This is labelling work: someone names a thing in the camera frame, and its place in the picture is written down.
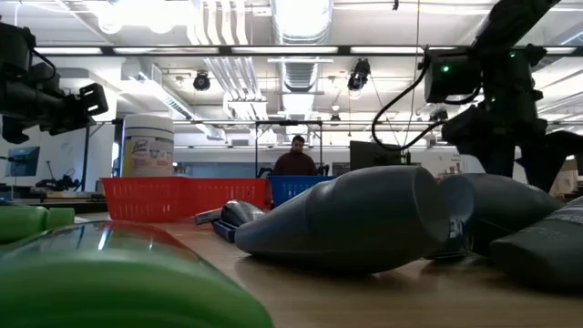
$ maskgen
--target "green plastic bottle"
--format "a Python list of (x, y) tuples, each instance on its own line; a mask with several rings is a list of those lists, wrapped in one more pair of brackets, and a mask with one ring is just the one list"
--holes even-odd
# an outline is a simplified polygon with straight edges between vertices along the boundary
[(2, 328), (272, 328), (252, 296), (152, 226), (78, 224), (0, 256)]
[(0, 206), (0, 244), (75, 223), (74, 209)]

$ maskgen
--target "blue plastic basket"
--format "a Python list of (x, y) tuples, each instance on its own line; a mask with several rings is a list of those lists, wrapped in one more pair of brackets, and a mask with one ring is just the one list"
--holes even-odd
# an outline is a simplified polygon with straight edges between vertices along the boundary
[(271, 194), (273, 195), (273, 205), (280, 206), (284, 202), (301, 194), (314, 185), (329, 181), (336, 177), (321, 176), (271, 176)]

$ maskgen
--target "red plastic basket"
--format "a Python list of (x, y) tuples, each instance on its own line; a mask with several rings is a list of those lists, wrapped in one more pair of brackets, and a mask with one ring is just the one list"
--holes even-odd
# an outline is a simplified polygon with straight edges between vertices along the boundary
[(194, 214), (221, 208), (229, 200), (242, 200), (265, 209), (268, 197), (267, 179), (193, 179), (191, 189)]
[(112, 220), (173, 222), (194, 215), (191, 210), (192, 179), (105, 178), (107, 208)]
[(105, 178), (107, 207), (112, 220), (174, 222), (229, 200), (269, 207), (266, 179)]

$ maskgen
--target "person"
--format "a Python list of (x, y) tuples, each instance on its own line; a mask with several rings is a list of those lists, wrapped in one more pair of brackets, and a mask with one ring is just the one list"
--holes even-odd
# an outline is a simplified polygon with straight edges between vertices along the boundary
[(316, 165), (313, 159), (303, 153), (305, 139), (302, 136), (295, 136), (291, 141), (291, 150), (283, 154), (275, 163), (273, 175), (317, 175)]

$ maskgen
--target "desk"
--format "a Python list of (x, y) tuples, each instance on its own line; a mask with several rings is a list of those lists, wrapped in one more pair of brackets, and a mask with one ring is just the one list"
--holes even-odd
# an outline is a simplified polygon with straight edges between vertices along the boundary
[(280, 328), (583, 327), (583, 297), (531, 291), (480, 259), (332, 278), (253, 260), (193, 224), (157, 224), (247, 289)]

